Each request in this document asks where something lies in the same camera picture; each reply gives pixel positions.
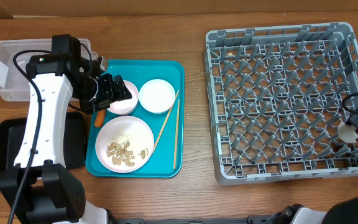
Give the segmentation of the white paper cup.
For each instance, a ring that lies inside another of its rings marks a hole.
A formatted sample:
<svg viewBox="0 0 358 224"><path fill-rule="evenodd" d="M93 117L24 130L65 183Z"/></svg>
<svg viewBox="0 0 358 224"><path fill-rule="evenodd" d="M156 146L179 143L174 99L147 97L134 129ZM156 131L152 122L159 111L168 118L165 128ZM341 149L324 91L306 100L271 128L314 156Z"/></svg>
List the white paper cup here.
<svg viewBox="0 0 358 224"><path fill-rule="evenodd" d="M353 125L347 125L345 122L341 121L337 128L337 134L340 140L346 143L356 143L358 134L356 133L356 127Z"/></svg>

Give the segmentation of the white bowl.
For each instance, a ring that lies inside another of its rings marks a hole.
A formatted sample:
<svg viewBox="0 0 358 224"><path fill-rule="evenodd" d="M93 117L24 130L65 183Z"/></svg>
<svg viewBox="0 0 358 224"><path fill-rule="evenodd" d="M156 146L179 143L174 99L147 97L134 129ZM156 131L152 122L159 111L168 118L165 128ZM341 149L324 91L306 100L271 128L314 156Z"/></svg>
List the white bowl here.
<svg viewBox="0 0 358 224"><path fill-rule="evenodd" d="M172 85L162 79L153 79L142 85L139 102L148 112L162 114L175 102L176 92Z"/></svg>

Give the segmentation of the large pink plate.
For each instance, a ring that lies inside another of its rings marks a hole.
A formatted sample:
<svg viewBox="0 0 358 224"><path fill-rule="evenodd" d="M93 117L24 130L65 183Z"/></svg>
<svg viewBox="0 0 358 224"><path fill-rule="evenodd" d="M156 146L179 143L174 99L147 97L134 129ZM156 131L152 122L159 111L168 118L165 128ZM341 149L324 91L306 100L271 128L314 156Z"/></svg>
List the large pink plate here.
<svg viewBox="0 0 358 224"><path fill-rule="evenodd" d="M100 129L95 149L105 168L125 174L146 165L154 144L154 134L145 121L134 116L119 116Z"/></svg>

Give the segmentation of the pile of peanuts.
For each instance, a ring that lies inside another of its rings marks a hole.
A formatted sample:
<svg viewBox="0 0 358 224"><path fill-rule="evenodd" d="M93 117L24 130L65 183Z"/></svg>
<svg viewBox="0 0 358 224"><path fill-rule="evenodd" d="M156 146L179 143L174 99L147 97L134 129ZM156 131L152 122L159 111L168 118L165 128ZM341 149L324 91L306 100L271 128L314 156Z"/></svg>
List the pile of peanuts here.
<svg viewBox="0 0 358 224"><path fill-rule="evenodd" d="M149 150L145 148L139 152L134 152L133 150L130 150L129 147L110 144L106 147L106 155L111 159L114 166L125 165L134 167L140 164L139 160L143 161L146 159L149 155Z"/></svg>

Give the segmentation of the pile of rice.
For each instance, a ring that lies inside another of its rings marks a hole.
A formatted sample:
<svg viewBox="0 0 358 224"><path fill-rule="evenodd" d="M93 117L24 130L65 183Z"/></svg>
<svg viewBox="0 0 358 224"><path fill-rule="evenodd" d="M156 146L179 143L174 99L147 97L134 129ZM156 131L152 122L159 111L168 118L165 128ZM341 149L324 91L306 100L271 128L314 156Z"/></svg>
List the pile of rice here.
<svg viewBox="0 0 358 224"><path fill-rule="evenodd" d="M129 147L135 139L135 132L128 130L120 130L115 132L111 139L111 144L121 147Z"/></svg>

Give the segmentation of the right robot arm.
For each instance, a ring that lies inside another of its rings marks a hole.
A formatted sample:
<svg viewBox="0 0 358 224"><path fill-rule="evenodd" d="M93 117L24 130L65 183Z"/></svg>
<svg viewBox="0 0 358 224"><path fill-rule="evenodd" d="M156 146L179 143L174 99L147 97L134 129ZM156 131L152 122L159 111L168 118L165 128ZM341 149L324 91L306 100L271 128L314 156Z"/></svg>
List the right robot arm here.
<svg viewBox="0 0 358 224"><path fill-rule="evenodd" d="M339 138L346 143L358 142L358 106L352 110L347 101L358 93L347 95L342 100L342 109L349 112L349 117L338 127ZM328 212L306 208L300 204L287 206L281 212L269 217L270 224L353 224L358 223L358 197L333 206Z"/></svg>

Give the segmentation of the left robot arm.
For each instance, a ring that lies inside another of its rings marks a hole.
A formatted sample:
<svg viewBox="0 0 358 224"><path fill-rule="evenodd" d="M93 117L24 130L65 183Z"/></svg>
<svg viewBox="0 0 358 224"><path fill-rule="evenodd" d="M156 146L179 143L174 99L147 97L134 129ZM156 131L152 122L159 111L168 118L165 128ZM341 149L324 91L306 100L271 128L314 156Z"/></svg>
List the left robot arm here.
<svg viewBox="0 0 358 224"><path fill-rule="evenodd" d="M50 50L31 50L21 74L29 81L30 104L21 148L13 166L0 172L0 192L9 221L21 223L114 223L112 213L87 201L83 184L67 169L64 132L70 100L93 114L132 95L121 76L101 68L100 58L68 35L52 37Z"/></svg>

